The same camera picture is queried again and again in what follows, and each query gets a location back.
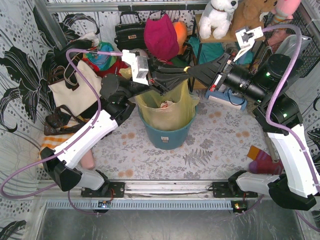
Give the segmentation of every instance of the blue bucket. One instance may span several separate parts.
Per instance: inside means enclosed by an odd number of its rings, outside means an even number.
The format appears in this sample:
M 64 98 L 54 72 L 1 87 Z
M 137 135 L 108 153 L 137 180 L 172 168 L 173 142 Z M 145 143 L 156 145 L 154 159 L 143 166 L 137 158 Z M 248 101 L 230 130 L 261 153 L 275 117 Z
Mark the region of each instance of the blue bucket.
M 140 109 L 138 112 L 142 122 L 145 125 L 146 133 L 152 144 L 158 149 L 172 150 L 180 147 L 185 142 L 191 124 L 196 118 L 197 108 L 195 108 L 195 114 L 191 121 L 186 126 L 174 131 L 161 131 L 155 129 L 154 127 L 150 126 L 148 123 L 145 122 L 144 118 L 140 113 Z

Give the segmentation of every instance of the white tote bag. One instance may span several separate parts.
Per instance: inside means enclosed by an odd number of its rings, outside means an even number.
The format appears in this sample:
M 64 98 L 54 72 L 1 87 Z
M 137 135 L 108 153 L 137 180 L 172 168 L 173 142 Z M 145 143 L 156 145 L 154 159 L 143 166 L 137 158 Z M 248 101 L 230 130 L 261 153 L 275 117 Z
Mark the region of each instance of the white tote bag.
M 101 77 L 97 76 L 82 60 L 79 61 L 77 68 L 93 86 L 100 97 Z M 78 87 L 75 90 L 68 89 L 64 80 L 50 84 L 49 88 L 53 93 L 54 102 L 57 107 L 66 105 L 75 116 L 78 116 L 94 104 L 97 101 L 97 98 L 78 73 L 75 73 L 75 77 L 78 83 Z

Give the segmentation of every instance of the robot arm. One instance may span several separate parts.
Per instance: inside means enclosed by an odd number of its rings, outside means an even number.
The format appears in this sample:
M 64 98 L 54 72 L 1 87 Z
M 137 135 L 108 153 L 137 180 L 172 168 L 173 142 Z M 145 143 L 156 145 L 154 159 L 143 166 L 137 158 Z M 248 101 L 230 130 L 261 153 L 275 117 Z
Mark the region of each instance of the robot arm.
M 63 151 L 54 159 L 44 162 L 43 166 L 64 192 L 78 186 L 90 189 L 95 196 L 107 197 L 110 184 L 107 176 L 98 170 L 82 169 L 79 166 L 80 159 L 100 139 L 129 118 L 136 106 L 129 98 L 150 90 L 163 95 L 188 78 L 183 68 L 164 65 L 154 59 L 148 63 L 146 57 L 128 50 L 123 50 L 122 60 L 131 65 L 132 80 L 115 74 L 107 74 L 102 78 L 100 95 L 106 103 L 96 122 L 93 123 L 97 113 L 66 142 L 55 149 L 47 147 L 40 153 L 44 159 Z
M 301 150 L 291 133 L 271 126 L 266 121 L 270 99 L 291 59 L 282 54 L 274 54 L 253 75 L 247 69 L 235 65 L 234 61 L 237 58 L 235 56 L 236 54 L 229 49 L 217 60 L 191 67 L 187 72 L 207 86 L 210 91 L 218 90 L 224 84 L 233 91 L 242 93 L 255 101 L 257 108 L 253 114 L 263 131 L 274 143 L 285 174 L 262 175 L 239 171 L 228 179 L 228 187 L 232 193 L 243 194 L 251 191 L 269 195 L 283 208 L 309 210 L 316 204 L 314 195 L 318 193 L 318 190 L 304 151 Z M 297 71 L 299 64 L 300 62 L 297 61 L 278 95 L 272 108 L 271 119 L 291 129 L 306 146 L 303 118 L 299 107 L 285 94 L 285 91 L 299 79 Z M 309 149 L 305 151 L 311 159 Z M 312 168 L 316 173 L 316 178 L 320 181 L 320 176 L 313 163 Z

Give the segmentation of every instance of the clear plastic sheet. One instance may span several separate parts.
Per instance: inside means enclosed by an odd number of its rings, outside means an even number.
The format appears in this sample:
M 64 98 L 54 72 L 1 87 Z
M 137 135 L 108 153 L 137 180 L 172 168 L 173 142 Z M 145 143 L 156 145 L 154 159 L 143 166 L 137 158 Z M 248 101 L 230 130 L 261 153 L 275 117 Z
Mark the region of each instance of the clear plastic sheet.
M 280 208 L 271 199 L 237 217 L 229 210 L 109 210 L 103 216 L 92 216 L 71 209 L 46 209 L 40 214 L 37 238 L 28 239 L 299 240 L 319 236 L 303 236 L 294 211 Z

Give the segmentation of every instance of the white label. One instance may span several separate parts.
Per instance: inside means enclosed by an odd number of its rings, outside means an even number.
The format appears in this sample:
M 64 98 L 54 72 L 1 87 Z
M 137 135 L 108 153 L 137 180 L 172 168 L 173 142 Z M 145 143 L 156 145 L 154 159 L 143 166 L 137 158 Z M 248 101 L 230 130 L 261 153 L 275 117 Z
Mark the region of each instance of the white label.
M 161 137 L 161 140 L 162 140 L 163 143 L 168 143 L 168 142 L 169 142 L 169 137 L 167 137 L 167 136 L 162 136 L 162 137 Z
M 222 75 L 218 75 L 218 77 L 216 78 L 215 82 L 214 82 L 214 85 L 217 86 L 217 84 L 219 83 L 220 79 L 222 78 Z

